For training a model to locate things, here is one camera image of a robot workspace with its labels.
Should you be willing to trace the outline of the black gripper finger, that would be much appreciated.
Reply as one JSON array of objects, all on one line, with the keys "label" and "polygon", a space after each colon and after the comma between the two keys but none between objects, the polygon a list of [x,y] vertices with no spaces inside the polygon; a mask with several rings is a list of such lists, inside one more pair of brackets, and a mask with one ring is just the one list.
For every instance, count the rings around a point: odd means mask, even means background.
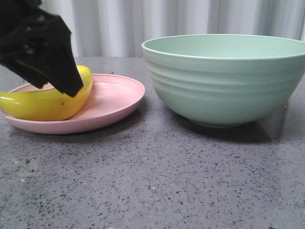
[{"label": "black gripper finger", "polygon": [[37,88],[51,83],[45,57],[8,57],[4,59],[4,66]]},{"label": "black gripper finger", "polygon": [[49,82],[61,93],[75,97],[83,87],[83,82],[76,67],[71,44],[64,42],[51,48],[46,55],[46,75]]}]

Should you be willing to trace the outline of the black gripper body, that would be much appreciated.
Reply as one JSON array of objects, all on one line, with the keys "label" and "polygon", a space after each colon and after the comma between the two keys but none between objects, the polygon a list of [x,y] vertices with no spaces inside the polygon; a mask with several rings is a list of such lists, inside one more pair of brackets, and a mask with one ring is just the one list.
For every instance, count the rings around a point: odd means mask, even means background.
[{"label": "black gripper body", "polygon": [[61,18],[40,8],[40,0],[0,2],[0,61],[71,58],[71,31]]}]

